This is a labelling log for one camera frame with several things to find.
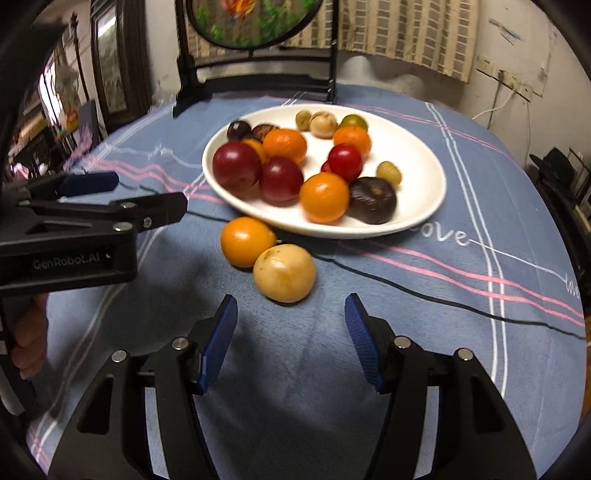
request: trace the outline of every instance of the dark purple fruit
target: dark purple fruit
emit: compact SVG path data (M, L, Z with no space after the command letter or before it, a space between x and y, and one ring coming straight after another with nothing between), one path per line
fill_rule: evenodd
M252 133L254 133L259 138L259 140L262 142L265 139L265 137L269 134L269 132L271 130L276 129L276 128L279 128L279 127L276 125L271 125L271 124L260 124L252 129Z
M251 132L252 127L248 122L245 120L235 120L228 126L226 135L230 141L239 141Z
M397 204L396 192L387 181L361 177L349 184L349 197L347 215L370 225L392 220Z
M212 171L223 188L232 193L242 192L258 182L261 160L250 145L228 142L214 153Z
M273 157L263 165L259 188L261 197L271 205L286 205L297 200L304 174L289 158Z

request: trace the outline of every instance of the screw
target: screw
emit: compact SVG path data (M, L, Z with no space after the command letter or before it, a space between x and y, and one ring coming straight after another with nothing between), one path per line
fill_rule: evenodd
M185 337L179 337L173 340L173 348L175 350L185 350L188 346L189 341Z
M467 362L468 360L472 360L474 358L474 354L472 353L472 350L468 350L468 348L460 348L457 351L457 355L465 362Z
M129 222L118 222L113 225L115 232L129 232L133 227Z
M408 348L411 346L411 341L409 338L406 337L396 337L394 339L394 345L396 345L398 348Z
M111 360L113 360L116 364L121 363L126 358L127 352L125 350L117 350L116 352L113 352L113 355L111 355Z

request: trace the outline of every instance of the yellow fruit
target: yellow fruit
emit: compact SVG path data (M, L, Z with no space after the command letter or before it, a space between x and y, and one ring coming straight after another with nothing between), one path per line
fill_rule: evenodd
M316 266L302 247L277 245L257 259L252 276L256 287L266 297L281 303L294 303L312 290Z
M383 161L378 165L375 176L387 181L394 189L397 189L402 182L402 172L390 161Z
M254 151L258 154L259 158L261 159L261 163L263 165L269 161L269 157L267 157L267 154L265 153L265 150L263 149L261 142L257 142L252 138L245 138L244 140L240 141L242 143L245 143L246 145L251 146L254 149Z
M240 217L222 230L220 246L234 267L252 268L261 254L277 244L273 231L260 220Z
M308 110L301 110L295 116L295 125L299 130L307 132L310 129L310 118L312 114Z

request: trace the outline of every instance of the tablecloth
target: tablecloth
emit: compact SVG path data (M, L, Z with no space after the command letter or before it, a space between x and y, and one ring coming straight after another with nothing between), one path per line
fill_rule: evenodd
M184 191L189 210L201 216L142 234L134 282L50 296L48 364L35 380L46 413L28 436L43 468L111 352L159 348L210 316L226 293L238 301L238 326L217 383L196 398L222 480L363 478L388 398L365 382L346 330L344 300L353 291L371 315L424 349L472 349L514 415L539 474L569 441L579 419L586 358L573 270L528 177L499 139L463 115L386 90L339 86L338 104L389 119L433 150L447 176L441 208L422 225L376 239L277 232L327 260L315 260L317 285L295 306L266 300L250 273L228 265L219 249L220 220L239 213L206 184L203 149L230 121L300 96L214 98L176 119L173 106L163 106L82 161L87 171L115 170L122 184L112 194L80 201L147 194L139 187ZM380 278L508 320L420 300ZM147 398L152 462L166 476L152 391ZM430 389L416 475L430 470L436 401L437 391Z

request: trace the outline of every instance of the finger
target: finger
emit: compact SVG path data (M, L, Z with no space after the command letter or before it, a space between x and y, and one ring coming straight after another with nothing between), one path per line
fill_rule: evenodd
M41 358L38 358L37 360L35 360L26 369L21 370L21 378L27 379L27 378L31 378L33 375L37 375L41 371L41 368L43 367L43 363L45 363L45 357L41 357Z
M47 325L45 313L37 305L31 305L14 327L14 339L17 345L26 348L39 337L45 338Z
M11 353L12 363L23 370L30 367L40 358L45 358L47 342L43 337L39 337L27 348L16 346Z
M41 293L40 295L35 295L33 297L33 302L37 305L42 312L47 311L47 299L49 298L48 293Z

